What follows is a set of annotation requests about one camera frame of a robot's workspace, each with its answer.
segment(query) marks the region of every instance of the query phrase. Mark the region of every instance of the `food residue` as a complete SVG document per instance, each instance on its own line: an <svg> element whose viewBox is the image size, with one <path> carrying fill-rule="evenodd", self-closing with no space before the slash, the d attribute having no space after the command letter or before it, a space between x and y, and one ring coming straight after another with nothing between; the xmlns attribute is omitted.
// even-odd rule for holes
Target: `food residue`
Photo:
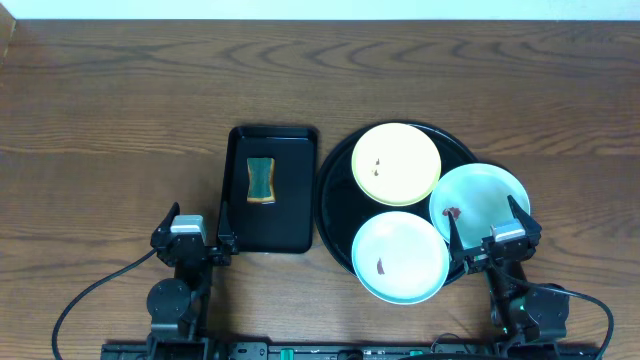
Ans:
<svg viewBox="0 0 640 360"><path fill-rule="evenodd" d="M382 258L378 258L378 275L384 275L384 269L382 268Z"/></svg>
<svg viewBox="0 0 640 360"><path fill-rule="evenodd" d="M462 211L460 211L460 209L458 209L457 207L450 207L448 209L444 209L444 211L442 212L442 215L448 216L449 213L451 213L451 215L453 215L453 220L457 221L458 217L460 217L460 214L462 213Z"/></svg>

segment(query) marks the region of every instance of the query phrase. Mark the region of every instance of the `tray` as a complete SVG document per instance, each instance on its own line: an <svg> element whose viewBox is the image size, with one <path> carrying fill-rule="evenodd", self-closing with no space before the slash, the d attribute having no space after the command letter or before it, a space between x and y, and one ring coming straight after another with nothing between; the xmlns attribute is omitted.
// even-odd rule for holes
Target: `tray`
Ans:
<svg viewBox="0 0 640 360"><path fill-rule="evenodd" d="M388 121L414 126L427 134L435 143L442 161L442 173L460 165L477 162L478 159L458 139L437 127L410 121ZM348 272L354 274L351 263L351 245L360 226L371 217L387 211L406 211L431 222L429 195L409 206L395 207L380 204L369 198L358 187L351 172L351 154L358 139L375 124L360 129L344 139L329 154L316 179L314 191L314 217L325 246ZM451 267L445 285L464 274L464 267Z"/></svg>
<svg viewBox="0 0 640 360"><path fill-rule="evenodd" d="M231 130L220 205L220 213L226 211L226 216L220 219L228 219L239 251L299 254L309 250L317 143L316 131L309 128L243 126ZM247 202L250 157L275 159L274 203Z"/></svg>

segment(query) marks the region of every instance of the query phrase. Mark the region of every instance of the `red stain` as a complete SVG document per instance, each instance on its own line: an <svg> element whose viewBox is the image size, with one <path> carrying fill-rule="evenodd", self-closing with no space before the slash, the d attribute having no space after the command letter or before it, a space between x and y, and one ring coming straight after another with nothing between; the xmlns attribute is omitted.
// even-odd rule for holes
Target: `red stain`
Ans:
<svg viewBox="0 0 640 360"><path fill-rule="evenodd" d="M382 268L382 258L378 259L378 275L384 275L384 269Z"/></svg>
<svg viewBox="0 0 640 360"><path fill-rule="evenodd" d="M450 207L448 209L444 209L444 211L442 212L442 215L448 216L449 212L451 212L451 215L453 215L453 220L454 221L457 221L458 217L460 217L460 214L462 213L462 211L460 211L460 209L458 209L456 207Z"/></svg>

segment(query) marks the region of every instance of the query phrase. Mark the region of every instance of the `wooden table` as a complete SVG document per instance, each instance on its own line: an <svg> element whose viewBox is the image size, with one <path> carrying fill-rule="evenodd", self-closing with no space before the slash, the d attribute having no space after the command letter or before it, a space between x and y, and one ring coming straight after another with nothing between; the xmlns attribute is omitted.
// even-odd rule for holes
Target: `wooden table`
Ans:
<svg viewBox="0 0 640 360"><path fill-rule="evenodd" d="M353 131L414 119L509 167L544 227L530 280L606 302L607 359L640 353L640 24L19 21L0 73L0 358L51 358L67 303L146 253L173 201L217 216L237 125ZM143 340L156 258L90 294L69 359ZM430 342L494 333L481 275L425 303L370 295L317 232L304 255L243 254L214 276L210 328L282 341ZM571 301L567 341L599 344Z"/></svg>

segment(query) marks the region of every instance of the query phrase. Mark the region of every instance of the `black rectangular tray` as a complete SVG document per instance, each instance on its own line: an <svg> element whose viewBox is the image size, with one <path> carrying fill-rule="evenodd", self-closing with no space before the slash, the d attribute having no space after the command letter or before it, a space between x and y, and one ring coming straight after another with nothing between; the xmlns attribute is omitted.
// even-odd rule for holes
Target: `black rectangular tray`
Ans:
<svg viewBox="0 0 640 360"><path fill-rule="evenodd" d="M222 214L226 202L227 219L240 252L299 254L309 250L317 144L317 132L309 128L241 126L231 130L220 211ZM247 158L251 157L275 159L275 203L247 202Z"/></svg>

